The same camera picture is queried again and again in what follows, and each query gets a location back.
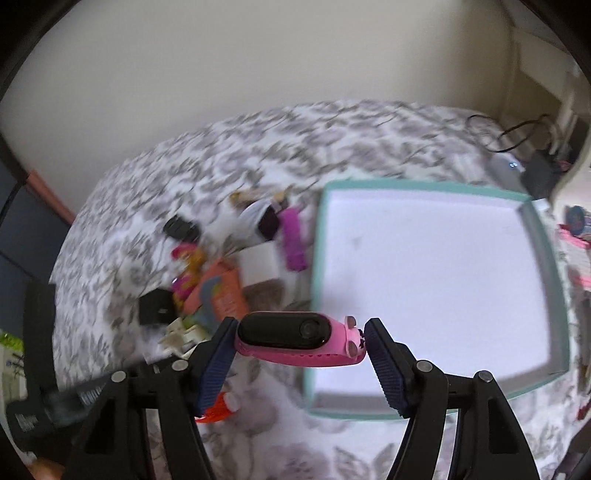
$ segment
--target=white wall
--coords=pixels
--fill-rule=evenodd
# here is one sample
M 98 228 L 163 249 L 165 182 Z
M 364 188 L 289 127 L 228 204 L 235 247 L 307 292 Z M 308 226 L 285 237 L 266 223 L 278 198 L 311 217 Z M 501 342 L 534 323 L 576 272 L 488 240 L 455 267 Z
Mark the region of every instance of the white wall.
M 101 175 L 225 117 L 337 98 L 496 115 L 509 21 L 496 0 L 83 0 L 0 103 L 0 129 L 78 210 Z

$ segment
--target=metal screw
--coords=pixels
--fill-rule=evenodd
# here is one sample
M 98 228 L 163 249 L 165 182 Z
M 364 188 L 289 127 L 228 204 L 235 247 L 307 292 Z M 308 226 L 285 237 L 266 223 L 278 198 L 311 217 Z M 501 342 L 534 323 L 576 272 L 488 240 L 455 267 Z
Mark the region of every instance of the metal screw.
M 478 378 L 480 378 L 484 383 L 492 382 L 492 374 L 487 370 L 480 370 L 478 372 Z
M 181 372 L 189 366 L 189 362 L 183 359 L 175 360 L 173 362 L 173 370 Z
M 115 383 L 120 383 L 123 380 L 125 380 L 126 377 L 127 375 L 125 374 L 125 372 L 119 370 L 118 372 L 115 372 L 113 375 L 111 375 L 111 380 Z
M 427 362 L 426 360 L 419 360 L 417 362 L 417 368 L 421 371 L 421 372 L 430 372 L 431 370 L 433 370 L 433 364 L 431 362 Z

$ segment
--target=bed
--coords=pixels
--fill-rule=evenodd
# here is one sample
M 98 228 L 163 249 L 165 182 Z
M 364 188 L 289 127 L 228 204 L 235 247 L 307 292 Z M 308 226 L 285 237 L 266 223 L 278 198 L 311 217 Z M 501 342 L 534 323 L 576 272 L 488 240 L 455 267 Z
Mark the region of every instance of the bed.
M 160 330 L 138 324 L 137 298 L 178 271 L 175 245 L 162 233 L 180 213 L 203 226 L 210 258 L 233 247 L 237 188 L 288 189 L 301 210 L 309 254 L 316 209 L 331 180 L 395 177 L 495 186 L 491 153 L 466 118 L 474 112 L 363 100 L 319 102 L 245 114 L 162 142 L 109 171 L 78 214 L 56 262 L 54 361 L 61 387 L 138 360 L 164 355 Z M 567 268 L 556 224 L 543 216 Z M 565 292 L 570 284 L 564 280 Z M 306 292 L 300 306 L 306 307 Z M 549 385 L 511 400 L 543 478 L 550 478 L 583 422 L 577 389 L 578 323 L 569 308 L 571 368 Z M 320 419 L 303 409 L 301 371 L 238 358 L 228 387 L 242 408 L 230 421 L 200 427 L 220 479 L 384 478 L 405 421 Z M 446 478 L 455 417 L 447 417 L 436 478 Z M 167 478 L 155 413 L 150 445 L 158 478 Z

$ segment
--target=orange plastic piece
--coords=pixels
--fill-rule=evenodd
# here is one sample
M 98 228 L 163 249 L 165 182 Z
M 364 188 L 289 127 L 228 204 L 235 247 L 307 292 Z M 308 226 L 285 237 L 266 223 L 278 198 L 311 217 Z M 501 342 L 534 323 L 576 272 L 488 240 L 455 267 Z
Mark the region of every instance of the orange plastic piece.
M 232 415 L 236 409 L 231 410 L 226 403 L 226 396 L 228 393 L 220 393 L 217 396 L 216 402 L 212 408 L 208 408 L 205 415 L 200 418 L 195 418 L 195 423 L 213 423 L 214 421 L 226 420 Z
M 221 283 L 214 289 L 213 310 L 221 322 L 226 317 L 242 319 L 248 313 L 248 305 L 242 296 L 238 269 L 222 274 Z
M 229 261 L 227 261 L 224 258 L 219 258 L 218 260 L 216 260 L 213 265 L 211 267 L 209 267 L 201 276 L 201 282 L 200 284 L 197 286 L 197 288 L 195 288 L 190 295 L 185 299 L 184 305 L 183 305 L 183 312 L 186 315 L 191 315 L 193 313 L 195 313 L 199 307 L 201 307 L 202 302 L 201 302 L 201 284 L 206 281 L 209 280 L 210 278 L 213 277 L 217 277 L 220 275 L 223 275 L 226 272 L 230 272 L 232 270 L 236 271 L 236 278 L 238 278 L 238 271 L 236 269 L 236 267 L 231 264 Z M 240 294 L 239 297 L 242 299 L 242 288 L 240 287 L 240 282 L 238 281 L 238 293 Z

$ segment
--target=pink fitness tracker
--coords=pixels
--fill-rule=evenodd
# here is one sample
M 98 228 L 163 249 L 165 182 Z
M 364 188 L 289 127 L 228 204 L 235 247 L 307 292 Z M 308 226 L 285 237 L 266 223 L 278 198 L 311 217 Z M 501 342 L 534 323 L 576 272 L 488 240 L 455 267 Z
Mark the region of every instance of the pink fitness tracker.
M 365 357 L 365 339 L 354 317 L 345 324 L 314 312 L 255 312 L 236 330 L 236 350 L 276 364 L 339 367 Z

